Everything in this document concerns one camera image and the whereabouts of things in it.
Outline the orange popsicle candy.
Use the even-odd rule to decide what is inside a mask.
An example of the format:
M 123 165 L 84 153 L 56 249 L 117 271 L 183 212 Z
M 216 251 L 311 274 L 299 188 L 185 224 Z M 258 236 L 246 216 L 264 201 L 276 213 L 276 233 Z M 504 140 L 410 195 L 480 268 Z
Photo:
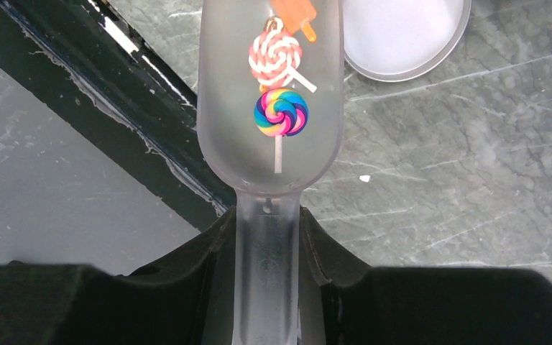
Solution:
M 317 11 L 310 0 L 270 0 L 270 5 L 289 34 L 301 31 L 309 43 L 317 40 L 317 34 L 311 26 Z

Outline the clear plastic scoop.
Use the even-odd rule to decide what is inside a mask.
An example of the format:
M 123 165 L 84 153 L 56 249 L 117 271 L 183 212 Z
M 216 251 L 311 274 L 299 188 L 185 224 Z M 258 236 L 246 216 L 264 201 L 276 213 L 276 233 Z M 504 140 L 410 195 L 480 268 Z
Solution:
M 248 50 L 270 1 L 205 1 L 201 15 L 197 130 L 201 152 L 236 194 L 233 328 L 230 344 L 296 344 L 299 320 L 300 197 L 333 163 L 343 137 L 344 35 L 340 1 L 311 1 L 317 40 L 291 34 L 303 50 L 294 81 L 308 122 L 282 140 L 282 173 L 274 173 L 275 140 L 261 133 L 254 107 L 263 94 Z

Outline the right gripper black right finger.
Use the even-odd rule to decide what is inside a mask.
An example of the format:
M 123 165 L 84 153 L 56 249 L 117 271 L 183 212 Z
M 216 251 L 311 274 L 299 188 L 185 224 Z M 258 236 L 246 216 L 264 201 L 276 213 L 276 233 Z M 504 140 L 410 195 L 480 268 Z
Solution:
M 528 269 L 373 267 L 300 211 L 301 344 L 552 344 L 552 283 Z

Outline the pink white swirl lollipop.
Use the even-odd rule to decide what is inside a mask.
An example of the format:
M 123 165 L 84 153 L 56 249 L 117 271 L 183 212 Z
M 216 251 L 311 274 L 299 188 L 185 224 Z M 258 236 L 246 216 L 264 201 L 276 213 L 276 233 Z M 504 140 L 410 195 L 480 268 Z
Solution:
M 311 93 L 316 92 L 317 86 L 298 72 L 302 56 L 299 41 L 285 29 L 281 18 L 269 17 L 248 50 L 249 67 L 259 91 L 285 88 L 296 81 Z

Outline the rainbow swirl lollipop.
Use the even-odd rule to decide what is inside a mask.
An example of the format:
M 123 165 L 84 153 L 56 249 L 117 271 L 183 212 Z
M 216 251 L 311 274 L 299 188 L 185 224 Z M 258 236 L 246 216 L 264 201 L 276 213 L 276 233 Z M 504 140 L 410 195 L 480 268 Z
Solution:
M 264 92 L 254 107 L 257 128 L 275 140 L 274 173 L 282 173 L 282 140 L 299 134 L 306 126 L 309 108 L 293 89 L 275 88 Z

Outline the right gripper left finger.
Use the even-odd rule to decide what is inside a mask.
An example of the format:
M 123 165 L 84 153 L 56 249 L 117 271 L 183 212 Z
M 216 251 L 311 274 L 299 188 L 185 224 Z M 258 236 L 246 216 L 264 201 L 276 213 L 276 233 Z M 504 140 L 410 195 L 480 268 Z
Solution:
M 234 211 L 130 275 L 0 265 L 0 344 L 230 344 Z

